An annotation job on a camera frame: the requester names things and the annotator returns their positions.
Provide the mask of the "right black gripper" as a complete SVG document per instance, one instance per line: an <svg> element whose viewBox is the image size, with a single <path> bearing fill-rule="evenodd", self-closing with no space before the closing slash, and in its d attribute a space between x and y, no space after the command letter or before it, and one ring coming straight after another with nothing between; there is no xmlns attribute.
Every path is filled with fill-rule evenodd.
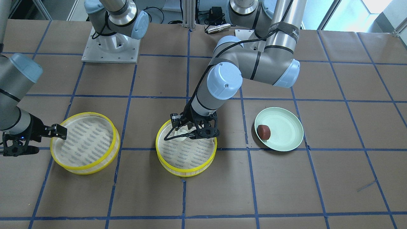
<svg viewBox="0 0 407 229"><path fill-rule="evenodd" d="M35 155L39 148L29 145L30 141L41 142L42 137L56 137L67 139L67 128L59 124L45 126L41 119L29 114L30 122L28 127L17 134L3 134L3 156Z"/></svg>

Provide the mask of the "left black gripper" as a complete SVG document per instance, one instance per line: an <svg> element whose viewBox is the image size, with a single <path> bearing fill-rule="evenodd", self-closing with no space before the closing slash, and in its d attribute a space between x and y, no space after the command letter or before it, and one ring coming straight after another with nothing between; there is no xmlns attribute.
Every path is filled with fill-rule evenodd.
<svg viewBox="0 0 407 229"><path fill-rule="evenodd" d="M170 141L173 139L181 138L180 141L186 138L190 139L211 139L220 135L218 129L217 112L210 112L208 116L202 116L195 112L192 108L189 108L184 113L171 113L170 120L172 128L178 131L181 127L187 125L191 132L182 133L174 136L170 136L172 132L169 132L164 141Z"/></svg>

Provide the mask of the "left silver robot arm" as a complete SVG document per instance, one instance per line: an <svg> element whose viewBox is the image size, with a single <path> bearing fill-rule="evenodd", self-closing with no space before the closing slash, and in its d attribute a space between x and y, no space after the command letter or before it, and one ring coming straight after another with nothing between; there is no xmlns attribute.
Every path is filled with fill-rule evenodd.
<svg viewBox="0 0 407 229"><path fill-rule="evenodd" d="M182 113L170 115L172 128L164 137L211 139L219 136L216 111L240 89L243 79L275 87L292 87L300 63L294 59L305 0L230 0L232 25L253 30L249 39L221 38L211 62Z"/></svg>

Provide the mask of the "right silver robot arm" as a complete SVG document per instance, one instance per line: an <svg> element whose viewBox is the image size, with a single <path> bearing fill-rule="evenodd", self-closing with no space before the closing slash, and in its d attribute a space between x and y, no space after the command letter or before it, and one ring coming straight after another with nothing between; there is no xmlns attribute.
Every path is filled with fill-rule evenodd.
<svg viewBox="0 0 407 229"><path fill-rule="evenodd" d="M147 32L148 13L138 9L133 0L86 0L84 8L94 28L93 39L140 40ZM18 103L38 81L42 67L27 56L16 53L1 55L0 119L3 156L34 155L39 148L30 141L41 142L43 137L67 141L67 128L53 124L45 126L41 119L18 107Z"/></svg>

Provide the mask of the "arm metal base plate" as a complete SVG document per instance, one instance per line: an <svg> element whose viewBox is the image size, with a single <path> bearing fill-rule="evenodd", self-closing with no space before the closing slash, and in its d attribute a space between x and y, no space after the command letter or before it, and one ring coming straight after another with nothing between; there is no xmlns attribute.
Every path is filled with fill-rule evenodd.
<svg viewBox="0 0 407 229"><path fill-rule="evenodd" d="M236 29L235 30L235 37L237 42L259 42L259 41L266 41L272 34L266 33L266 36L259 37L256 33L256 30L243 30L243 29Z"/></svg>
<svg viewBox="0 0 407 229"><path fill-rule="evenodd" d="M92 39L95 30L92 28L90 37L83 51L82 61L86 63L124 63L136 64L139 56L140 40L122 34L99 36Z"/></svg>

